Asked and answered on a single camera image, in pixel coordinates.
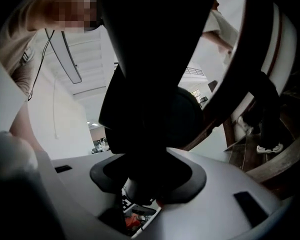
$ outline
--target white sneaker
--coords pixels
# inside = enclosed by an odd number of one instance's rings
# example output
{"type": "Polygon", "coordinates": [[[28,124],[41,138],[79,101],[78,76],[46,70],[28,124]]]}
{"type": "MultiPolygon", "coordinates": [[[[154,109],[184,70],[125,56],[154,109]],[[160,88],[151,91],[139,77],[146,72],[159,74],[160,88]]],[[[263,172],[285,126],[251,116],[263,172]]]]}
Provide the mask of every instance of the white sneaker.
{"type": "Polygon", "coordinates": [[[242,130],[245,132],[246,135],[250,135],[254,128],[247,124],[242,116],[239,116],[237,120],[237,124],[242,128],[242,130]]]}
{"type": "Polygon", "coordinates": [[[278,145],[276,145],[272,149],[266,149],[266,148],[261,147],[259,145],[256,147],[256,152],[258,154],[269,154],[269,153],[279,154],[282,150],[284,150],[284,145],[282,145],[281,143],[279,143],[278,145]]]}

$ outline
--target black slot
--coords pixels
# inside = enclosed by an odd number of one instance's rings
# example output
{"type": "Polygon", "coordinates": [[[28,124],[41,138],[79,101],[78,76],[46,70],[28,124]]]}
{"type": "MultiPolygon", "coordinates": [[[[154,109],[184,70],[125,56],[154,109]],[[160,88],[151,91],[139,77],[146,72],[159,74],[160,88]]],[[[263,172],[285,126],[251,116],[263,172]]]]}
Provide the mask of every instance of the black slot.
{"type": "Polygon", "coordinates": [[[69,165],[63,165],[63,166],[55,167],[54,169],[55,169],[56,173],[59,174],[59,173],[63,173],[65,171],[71,170],[72,167],[69,165]]]}
{"type": "Polygon", "coordinates": [[[247,191],[236,193],[233,196],[250,222],[251,227],[254,228],[268,218],[265,211],[247,191]]]}

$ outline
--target white sleeve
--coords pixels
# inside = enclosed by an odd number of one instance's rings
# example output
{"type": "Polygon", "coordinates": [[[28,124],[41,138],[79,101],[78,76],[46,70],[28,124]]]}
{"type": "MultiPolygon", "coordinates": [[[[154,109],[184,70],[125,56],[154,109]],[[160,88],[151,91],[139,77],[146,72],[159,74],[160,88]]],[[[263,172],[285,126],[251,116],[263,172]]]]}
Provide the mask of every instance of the white sleeve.
{"type": "Polygon", "coordinates": [[[210,11],[208,19],[206,20],[206,23],[204,25],[204,29],[203,29],[202,33],[212,32],[212,31],[219,34],[220,33],[220,26],[219,26],[219,23],[218,23],[216,17],[210,11]]]}

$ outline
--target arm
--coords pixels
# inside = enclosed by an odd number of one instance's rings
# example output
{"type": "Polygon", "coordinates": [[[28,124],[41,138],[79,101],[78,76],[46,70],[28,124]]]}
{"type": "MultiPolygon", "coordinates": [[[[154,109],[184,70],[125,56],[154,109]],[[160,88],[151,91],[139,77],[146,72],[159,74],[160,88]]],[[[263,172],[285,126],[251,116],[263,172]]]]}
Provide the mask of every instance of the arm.
{"type": "Polygon", "coordinates": [[[218,36],[218,34],[216,34],[213,31],[204,32],[204,33],[202,33],[201,36],[208,39],[209,41],[215,43],[217,46],[220,46],[220,47],[228,50],[229,52],[231,52],[233,49],[233,47],[230,44],[228,44],[226,41],[221,39],[220,36],[218,36]]]}

